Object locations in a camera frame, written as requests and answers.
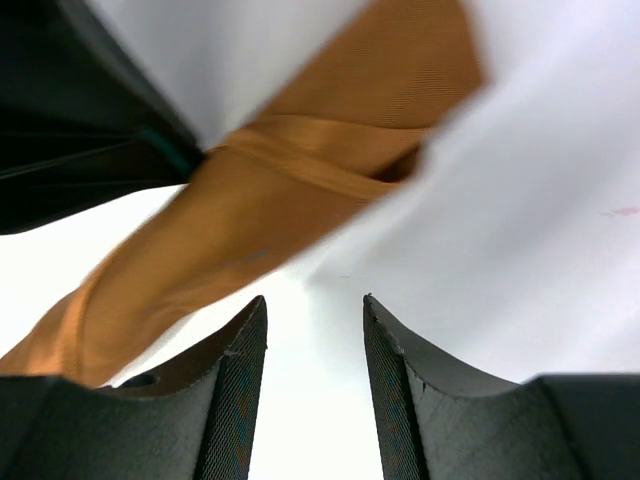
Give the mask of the orange-brown cloth napkin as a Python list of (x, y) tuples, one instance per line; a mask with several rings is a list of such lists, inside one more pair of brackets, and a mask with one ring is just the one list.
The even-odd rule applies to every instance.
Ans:
[(405, 183), (481, 81), (460, 2), (371, 3), (2, 357), (2, 373), (105, 384), (176, 322)]

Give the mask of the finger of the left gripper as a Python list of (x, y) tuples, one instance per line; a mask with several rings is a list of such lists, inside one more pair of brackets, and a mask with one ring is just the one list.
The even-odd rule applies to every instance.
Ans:
[(87, 2), (2, 3), (3, 234), (183, 184), (203, 158)]

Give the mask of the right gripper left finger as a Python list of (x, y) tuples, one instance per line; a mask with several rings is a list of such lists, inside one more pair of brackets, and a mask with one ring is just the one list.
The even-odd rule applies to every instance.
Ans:
[(2, 478), (247, 478), (266, 337), (257, 296), (219, 331), (118, 388), (2, 377)]

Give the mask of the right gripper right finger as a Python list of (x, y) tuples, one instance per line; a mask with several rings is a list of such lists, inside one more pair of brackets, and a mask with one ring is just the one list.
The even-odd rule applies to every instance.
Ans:
[(385, 478), (638, 477), (637, 375), (512, 383), (436, 347), (372, 296), (363, 330)]

